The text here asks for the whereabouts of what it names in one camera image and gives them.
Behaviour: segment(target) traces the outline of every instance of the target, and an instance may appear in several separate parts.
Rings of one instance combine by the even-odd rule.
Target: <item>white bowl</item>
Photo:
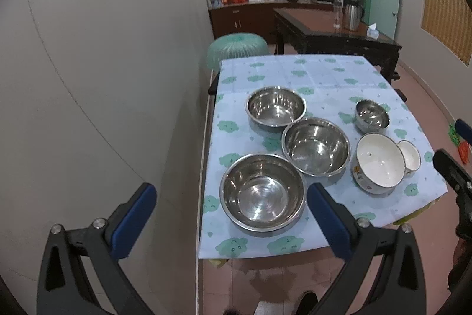
[[[393,140],[379,133],[369,133],[357,144],[352,173],[365,191],[385,194],[402,181],[405,159]]]
[[[412,176],[421,166],[421,155],[410,141],[399,141],[398,147],[405,158],[405,176]]]

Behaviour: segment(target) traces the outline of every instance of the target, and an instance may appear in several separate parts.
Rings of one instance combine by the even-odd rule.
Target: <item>tablecloth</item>
[[[333,199],[355,217],[364,216],[373,225],[390,224],[447,192],[445,181],[433,168],[433,150],[393,88],[362,56],[284,55],[228,59],[221,63],[218,94],[212,123],[202,208],[200,258],[252,258],[324,247],[327,241],[305,204],[300,219],[270,233],[239,228],[223,211],[219,184],[225,170],[240,156],[269,152],[282,154],[280,133],[269,133],[252,124],[245,100],[263,86],[296,90],[307,103],[307,116],[321,117],[338,125],[348,136],[351,159],[361,134],[353,124],[357,101],[372,99],[390,115],[386,135],[395,142],[411,141],[418,148],[422,165],[405,177],[387,196],[370,195],[352,178],[350,165],[337,178],[304,176],[306,185],[323,183]]]

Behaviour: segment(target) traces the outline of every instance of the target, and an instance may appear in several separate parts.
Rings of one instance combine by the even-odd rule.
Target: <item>floor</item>
[[[287,47],[286,54],[296,54]],[[434,150],[446,149],[459,160],[457,149],[448,137],[448,121],[424,89],[403,68],[394,82],[407,96],[407,106],[423,128]],[[455,192],[448,193],[420,216],[410,221],[421,253],[426,279],[427,313],[435,314],[449,296],[447,276],[457,237],[458,208]],[[376,257],[351,305],[357,311],[369,292],[380,262]],[[328,247],[296,254],[257,259],[229,260],[220,268],[202,261],[203,314],[222,315],[227,308],[241,315],[253,314],[258,303],[271,315],[290,315],[300,295],[308,290],[323,296],[341,270],[343,261]]]

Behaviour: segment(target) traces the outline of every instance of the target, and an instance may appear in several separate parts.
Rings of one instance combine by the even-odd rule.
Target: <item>curtain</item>
[[[466,0],[425,0],[422,28],[469,65],[472,11]]]

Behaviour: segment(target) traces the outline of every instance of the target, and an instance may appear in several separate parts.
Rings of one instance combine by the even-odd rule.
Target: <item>shoe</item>
[[[318,297],[313,291],[304,292],[295,305],[293,315],[308,315],[318,303]]]

